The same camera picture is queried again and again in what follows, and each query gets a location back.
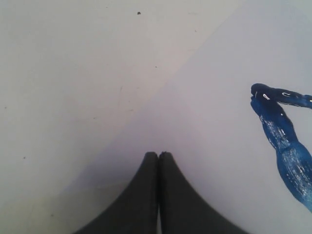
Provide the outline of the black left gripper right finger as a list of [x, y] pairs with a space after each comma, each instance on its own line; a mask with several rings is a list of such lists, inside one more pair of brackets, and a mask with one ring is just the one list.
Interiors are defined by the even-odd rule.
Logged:
[[246, 233], [195, 191], [169, 152], [158, 160], [158, 204], [163, 234]]

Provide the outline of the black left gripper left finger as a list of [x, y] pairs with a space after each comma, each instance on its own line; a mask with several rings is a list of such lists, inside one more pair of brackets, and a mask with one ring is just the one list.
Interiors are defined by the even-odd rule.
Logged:
[[118, 198], [77, 234], [156, 234], [158, 156], [147, 152]]

